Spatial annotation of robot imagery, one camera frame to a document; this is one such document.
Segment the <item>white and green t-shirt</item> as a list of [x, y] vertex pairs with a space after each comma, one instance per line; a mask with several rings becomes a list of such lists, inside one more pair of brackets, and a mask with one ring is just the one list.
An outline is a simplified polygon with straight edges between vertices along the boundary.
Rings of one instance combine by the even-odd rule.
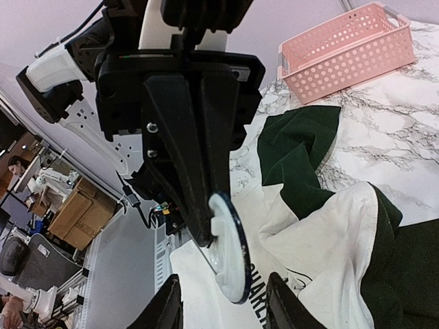
[[403, 213], [369, 182], [321, 187], [338, 106], [270, 116], [259, 135], [261, 183], [241, 218], [254, 262], [250, 294], [231, 304], [192, 242], [171, 254], [184, 328], [273, 328], [270, 278], [319, 328], [437, 328], [438, 220], [403, 225]]

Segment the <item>round blue picture badge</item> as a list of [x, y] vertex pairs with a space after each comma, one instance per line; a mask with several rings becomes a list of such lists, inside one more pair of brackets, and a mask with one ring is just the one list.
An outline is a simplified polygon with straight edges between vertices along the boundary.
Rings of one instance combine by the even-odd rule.
[[233, 304], [243, 304], [251, 286], [250, 251], [241, 219], [230, 197], [218, 192], [209, 199], [211, 234], [209, 262], [223, 295]]

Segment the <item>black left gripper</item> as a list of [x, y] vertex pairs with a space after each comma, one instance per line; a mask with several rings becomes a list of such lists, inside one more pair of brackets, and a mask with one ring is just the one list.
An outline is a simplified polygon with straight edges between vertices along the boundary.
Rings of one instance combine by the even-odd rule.
[[219, 51], [105, 51], [95, 63], [96, 105], [106, 140], [141, 134], [154, 159], [171, 160], [168, 183], [193, 238], [209, 246], [213, 192], [230, 195], [229, 158], [261, 100], [265, 67], [256, 56]]

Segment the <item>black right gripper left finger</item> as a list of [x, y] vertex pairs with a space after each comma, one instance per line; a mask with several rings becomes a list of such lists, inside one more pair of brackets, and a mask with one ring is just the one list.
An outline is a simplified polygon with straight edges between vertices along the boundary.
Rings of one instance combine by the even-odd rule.
[[127, 329], [183, 329], [180, 279], [171, 274]]

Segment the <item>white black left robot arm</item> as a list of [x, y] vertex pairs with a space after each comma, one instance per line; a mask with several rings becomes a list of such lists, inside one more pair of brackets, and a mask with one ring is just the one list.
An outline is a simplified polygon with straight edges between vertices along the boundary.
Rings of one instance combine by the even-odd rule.
[[50, 45], [16, 80], [35, 111], [54, 124], [96, 87], [100, 134], [142, 137], [143, 164], [131, 183], [146, 199], [175, 203], [193, 239], [208, 247], [209, 199], [230, 193], [229, 156], [261, 101], [265, 74], [252, 55], [226, 51], [249, 1], [102, 1], [102, 14]]

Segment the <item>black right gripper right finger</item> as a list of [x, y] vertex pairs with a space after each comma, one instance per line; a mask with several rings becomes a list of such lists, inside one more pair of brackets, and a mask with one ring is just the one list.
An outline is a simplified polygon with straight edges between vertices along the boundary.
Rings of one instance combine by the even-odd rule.
[[277, 272], [268, 278], [266, 328], [326, 329], [304, 307]]

